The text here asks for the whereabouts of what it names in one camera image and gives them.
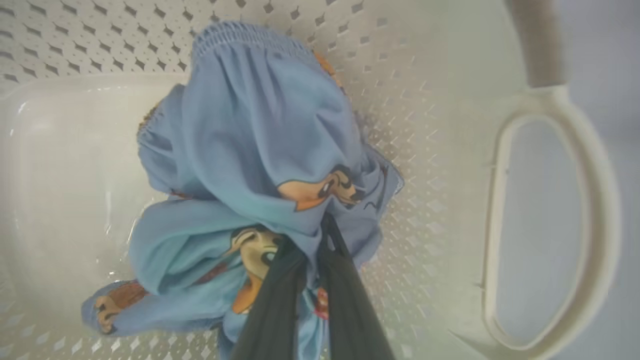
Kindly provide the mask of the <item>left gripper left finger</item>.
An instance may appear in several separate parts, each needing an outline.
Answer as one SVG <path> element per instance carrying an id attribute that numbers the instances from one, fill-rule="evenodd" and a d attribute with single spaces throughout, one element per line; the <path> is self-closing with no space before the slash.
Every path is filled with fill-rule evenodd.
<path id="1" fill-rule="evenodd" d="M 304 253 L 285 240 L 233 347 L 233 360 L 297 358 L 298 301 L 306 286 L 306 267 Z"/>

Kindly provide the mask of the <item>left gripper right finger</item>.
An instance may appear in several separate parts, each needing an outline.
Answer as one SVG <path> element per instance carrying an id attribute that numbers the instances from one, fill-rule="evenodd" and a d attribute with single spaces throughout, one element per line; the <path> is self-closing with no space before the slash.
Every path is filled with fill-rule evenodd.
<path id="1" fill-rule="evenodd" d="M 332 360 L 393 360 L 393 349 L 332 215 L 321 221 L 320 282 L 327 292 Z"/>

